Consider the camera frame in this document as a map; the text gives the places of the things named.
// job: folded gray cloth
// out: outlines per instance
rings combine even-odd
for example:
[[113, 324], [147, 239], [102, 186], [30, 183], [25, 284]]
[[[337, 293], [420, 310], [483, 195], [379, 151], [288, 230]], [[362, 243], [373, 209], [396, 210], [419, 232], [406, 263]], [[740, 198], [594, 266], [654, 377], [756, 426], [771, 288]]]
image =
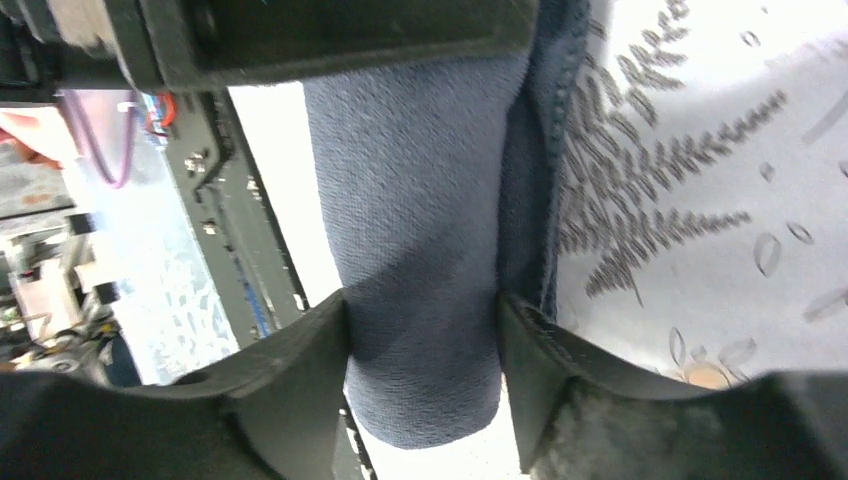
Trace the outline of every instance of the folded gray cloth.
[[564, 114], [588, 0], [545, 0], [532, 52], [304, 83], [330, 247], [345, 288], [348, 396], [401, 448], [494, 416], [499, 289], [554, 318]]

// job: purple cable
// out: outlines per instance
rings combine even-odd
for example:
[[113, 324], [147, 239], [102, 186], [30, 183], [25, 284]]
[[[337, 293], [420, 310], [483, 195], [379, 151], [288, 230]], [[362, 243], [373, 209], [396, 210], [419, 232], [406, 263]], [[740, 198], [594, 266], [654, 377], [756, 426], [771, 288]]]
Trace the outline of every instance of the purple cable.
[[[106, 166], [106, 162], [103, 159], [103, 153], [100, 150], [100, 146], [97, 144], [97, 140], [94, 138], [94, 130], [91, 128], [91, 122], [82, 107], [79, 95], [77, 95], [77, 92], [73, 90], [66, 90], [64, 94], [67, 101], [68, 113], [71, 116], [71, 123], [75, 125], [78, 130], [77, 143], [81, 147], [85, 147], [82, 148], [82, 150], [84, 150], [83, 153], [91, 157], [91, 160], [94, 162], [94, 167], [97, 169], [97, 173], [100, 174], [100, 177], [107, 185], [116, 190], [124, 187], [124, 185], [126, 185], [129, 181], [130, 171], [132, 170], [133, 139], [135, 138], [135, 121], [133, 120], [132, 109], [127, 111], [120, 170], [118, 172], [118, 178], [115, 179], [115, 177], [112, 176], [112, 173], [109, 172], [109, 168]], [[130, 90], [127, 96], [127, 103], [134, 102], [135, 91]]]

